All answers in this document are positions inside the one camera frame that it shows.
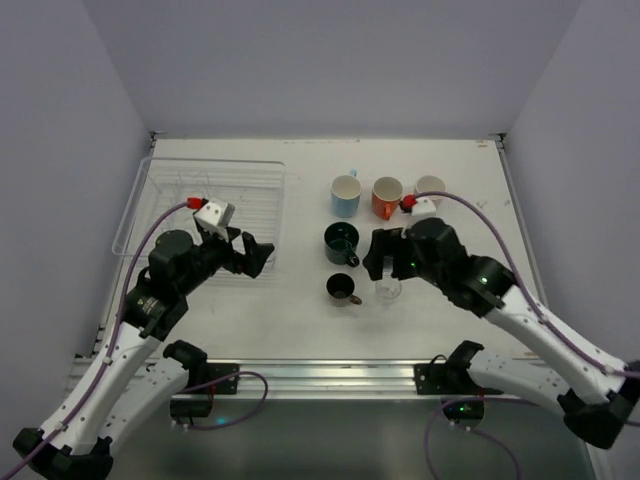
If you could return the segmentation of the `light blue mug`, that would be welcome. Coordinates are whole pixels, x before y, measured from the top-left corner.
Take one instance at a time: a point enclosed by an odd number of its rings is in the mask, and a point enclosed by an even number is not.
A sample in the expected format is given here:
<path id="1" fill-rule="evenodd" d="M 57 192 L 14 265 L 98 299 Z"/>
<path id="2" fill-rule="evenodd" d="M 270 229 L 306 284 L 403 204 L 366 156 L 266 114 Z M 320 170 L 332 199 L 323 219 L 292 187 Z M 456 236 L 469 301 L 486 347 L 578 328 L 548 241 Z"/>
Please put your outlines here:
<path id="1" fill-rule="evenodd" d="M 336 177 L 331 184 L 331 213 L 339 218 L 356 215 L 362 193 L 357 171 Z"/>

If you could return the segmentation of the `white mug gold rim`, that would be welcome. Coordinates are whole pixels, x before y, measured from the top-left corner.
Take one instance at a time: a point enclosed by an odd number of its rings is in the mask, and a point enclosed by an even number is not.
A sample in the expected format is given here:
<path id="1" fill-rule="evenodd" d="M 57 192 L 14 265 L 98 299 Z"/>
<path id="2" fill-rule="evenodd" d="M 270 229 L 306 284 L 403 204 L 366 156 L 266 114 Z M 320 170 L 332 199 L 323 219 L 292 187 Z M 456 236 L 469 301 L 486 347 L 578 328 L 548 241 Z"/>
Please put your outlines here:
<path id="1" fill-rule="evenodd" d="M 433 175 L 425 175 L 420 177 L 414 184 L 414 195 L 417 198 L 418 203 L 426 203 L 427 201 L 433 203 L 436 207 L 438 207 L 443 197 L 440 195 L 430 195 L 418 197 L 419 194 L 423 194 L 425 192 L 446 192 L 447 187 L 445 182 Z"/>

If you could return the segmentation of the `brown mug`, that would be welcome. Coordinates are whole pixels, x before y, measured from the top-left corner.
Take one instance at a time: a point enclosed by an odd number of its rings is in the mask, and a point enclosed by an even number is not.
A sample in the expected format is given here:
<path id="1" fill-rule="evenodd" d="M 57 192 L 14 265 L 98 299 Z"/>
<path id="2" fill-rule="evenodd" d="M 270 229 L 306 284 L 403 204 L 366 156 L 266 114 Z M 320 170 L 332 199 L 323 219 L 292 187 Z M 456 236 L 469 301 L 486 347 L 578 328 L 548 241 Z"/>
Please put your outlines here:
<path id="1" fill-rule="evenodd" d="M 347 274 L 336 273 L 331 275 L 326 281 L 325 288 L 335 306 L 362 304 L 362 299 L 355 294 L 355 282 Z"/>

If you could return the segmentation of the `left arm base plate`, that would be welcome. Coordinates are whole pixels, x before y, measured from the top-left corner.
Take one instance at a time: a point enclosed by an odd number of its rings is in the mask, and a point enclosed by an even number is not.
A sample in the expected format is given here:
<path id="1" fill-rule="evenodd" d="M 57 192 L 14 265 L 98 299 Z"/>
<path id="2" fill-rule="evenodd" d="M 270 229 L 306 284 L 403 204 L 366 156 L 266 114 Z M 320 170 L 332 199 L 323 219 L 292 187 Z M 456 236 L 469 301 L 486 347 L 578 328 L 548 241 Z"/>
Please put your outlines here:
<path id="1" fill-rule="evenodd" d="M 178 423 L 195 424 L 197 419 L 210 416 L 214 400 L 220 395 L 235 395 L 239 371 L 236 363 L 208 363 L 195 367 L 189 373 L 185 389 L 174 395 L 169 404 L 171 419 Z"/>

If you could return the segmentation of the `clear glass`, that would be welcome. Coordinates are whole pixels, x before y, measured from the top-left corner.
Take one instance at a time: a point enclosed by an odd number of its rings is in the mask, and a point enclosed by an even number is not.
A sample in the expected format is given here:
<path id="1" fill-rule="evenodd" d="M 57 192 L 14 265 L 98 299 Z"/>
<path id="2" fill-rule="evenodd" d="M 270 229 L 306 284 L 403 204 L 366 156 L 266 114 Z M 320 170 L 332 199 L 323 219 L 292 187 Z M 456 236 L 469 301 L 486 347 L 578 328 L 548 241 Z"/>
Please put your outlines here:
<path id="1" fill-rule="evenodd" d="M 376 297 L 383 301 L 394 301 L 402 293 L 402 283 L 394 278 L 383 278 L 375 283 Z"/>

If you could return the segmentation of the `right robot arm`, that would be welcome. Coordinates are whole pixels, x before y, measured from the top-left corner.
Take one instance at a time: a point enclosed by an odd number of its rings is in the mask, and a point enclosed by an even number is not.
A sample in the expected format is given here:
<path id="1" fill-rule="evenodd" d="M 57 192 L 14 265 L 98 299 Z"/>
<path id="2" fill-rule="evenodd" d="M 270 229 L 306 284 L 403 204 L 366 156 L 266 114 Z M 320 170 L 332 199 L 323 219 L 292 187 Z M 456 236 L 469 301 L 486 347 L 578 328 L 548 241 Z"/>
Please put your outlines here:
<path id="1" fill-rule="evenodd" d="M 544 362 L 518 364 L 466 341 L 449 356 L 449 377 L 464 390 L 515 395 L 559 414 L 584 442 L 611 448 L 639 402 L 639 364 L 625 362 L 566 325 L 499 261 L 468 254 L 456 231 L 439 218 L 410 227 L 376 229 L 363 265 L 381 279 L 392 260 L 397 280 L 421 278 L 455 307 L 510 334 Z"/>

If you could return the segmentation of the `dark green mug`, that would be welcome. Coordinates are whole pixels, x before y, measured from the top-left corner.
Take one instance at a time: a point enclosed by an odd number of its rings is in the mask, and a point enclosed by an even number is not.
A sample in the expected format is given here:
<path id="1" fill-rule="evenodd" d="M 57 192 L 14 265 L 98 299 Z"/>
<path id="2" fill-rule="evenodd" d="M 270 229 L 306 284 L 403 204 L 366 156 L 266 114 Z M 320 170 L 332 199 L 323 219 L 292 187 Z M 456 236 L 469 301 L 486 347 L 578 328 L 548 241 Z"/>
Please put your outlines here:
<path id="1" fill-rule="evenodd" d="M 324 231 L 326 258 L 335 265 L 355 268 L 360 264 L 357 246 L 360 235 L 355 226 L 348 222 L 335 222 Z"/>

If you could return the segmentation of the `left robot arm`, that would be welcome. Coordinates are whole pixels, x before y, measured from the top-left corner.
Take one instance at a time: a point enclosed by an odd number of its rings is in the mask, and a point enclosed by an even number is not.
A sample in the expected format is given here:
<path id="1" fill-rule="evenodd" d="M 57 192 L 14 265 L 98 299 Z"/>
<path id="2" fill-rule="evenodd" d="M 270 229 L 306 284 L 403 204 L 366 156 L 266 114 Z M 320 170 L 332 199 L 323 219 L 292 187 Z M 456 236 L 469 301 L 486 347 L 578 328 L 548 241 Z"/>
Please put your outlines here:
<path id="1" fill-rule="evenodd" d="M 207 234 L 201 244 L 183 230 L 161 234 L 135 287 L 126 295 L 109 340 L 59 409 L 38 428 L 24 428 L 14 449 L 46 479 L 105 479 L 116 452 L 163 403 L 206 368 L 206 354 L 176 341 L 146 376 L 134 377 L 188 311 L 187 297 L 219 269 L 257 277 L 275 247 L 248 232 L 231 240 Z"/>

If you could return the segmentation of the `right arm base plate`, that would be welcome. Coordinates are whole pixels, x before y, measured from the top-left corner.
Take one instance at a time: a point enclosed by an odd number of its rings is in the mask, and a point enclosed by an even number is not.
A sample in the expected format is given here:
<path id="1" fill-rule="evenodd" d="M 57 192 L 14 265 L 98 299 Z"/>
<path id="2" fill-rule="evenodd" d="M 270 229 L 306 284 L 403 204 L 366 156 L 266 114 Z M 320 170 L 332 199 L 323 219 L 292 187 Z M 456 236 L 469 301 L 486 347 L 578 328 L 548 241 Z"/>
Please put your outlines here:
<path id="1" fill-rule="evenodd" d="M 485 393 L 465 371 L 450 367 L 448 357 L 443 354 L 437 354 L 426 363 L 415 364 L 413 380 L 418 395 L 438 395 L 442 405 L 453 397 Z M 455 427 L 473 430 L 481 424 L 485 406 L 482 402 L 457 402 L 445 408 L 442 415 Z"/>

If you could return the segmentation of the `orange mug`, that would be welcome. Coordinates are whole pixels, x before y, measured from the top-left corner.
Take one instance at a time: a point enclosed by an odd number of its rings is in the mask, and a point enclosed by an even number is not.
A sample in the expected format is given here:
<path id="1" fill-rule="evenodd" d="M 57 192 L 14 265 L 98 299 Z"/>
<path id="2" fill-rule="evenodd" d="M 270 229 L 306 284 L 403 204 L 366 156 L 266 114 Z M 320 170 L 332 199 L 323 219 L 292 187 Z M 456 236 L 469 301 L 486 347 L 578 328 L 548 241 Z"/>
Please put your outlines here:
<path id="1" fill-rule="evenodd" d="M 382 220 L 389 220 L 399 206 L 402 198 L 403 186 L 393 177 L 377 179 L 371 190 L 371 208 L 373 213 Z"/>

